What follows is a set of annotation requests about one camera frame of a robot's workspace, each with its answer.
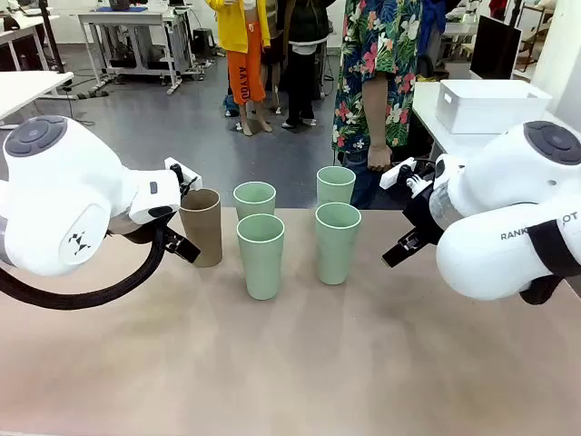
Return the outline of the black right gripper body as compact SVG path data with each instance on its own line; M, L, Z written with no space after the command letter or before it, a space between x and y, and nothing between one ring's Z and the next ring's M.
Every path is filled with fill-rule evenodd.
M438 241L443 230L429 209L429 200L434 193L433 183L423 179L408 179L406 185L411 191L411 199L403 214L413 226L406 237L416 241Z

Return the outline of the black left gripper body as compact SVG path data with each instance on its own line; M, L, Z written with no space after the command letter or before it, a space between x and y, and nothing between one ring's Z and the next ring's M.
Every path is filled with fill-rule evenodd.
M107 235L120 235L140 245L161 242L164 248L178 248L182 244L182 237L168 226L174 215L175 212L169 212L148 223L138 224L130 219L128 213L122 213L109 222Z

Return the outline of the person's right hand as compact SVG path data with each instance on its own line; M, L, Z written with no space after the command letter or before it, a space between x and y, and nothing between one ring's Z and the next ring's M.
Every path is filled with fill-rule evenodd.
M371 145L368 150L368 168L371 171L385 173L391 168L392 152L385 144Z

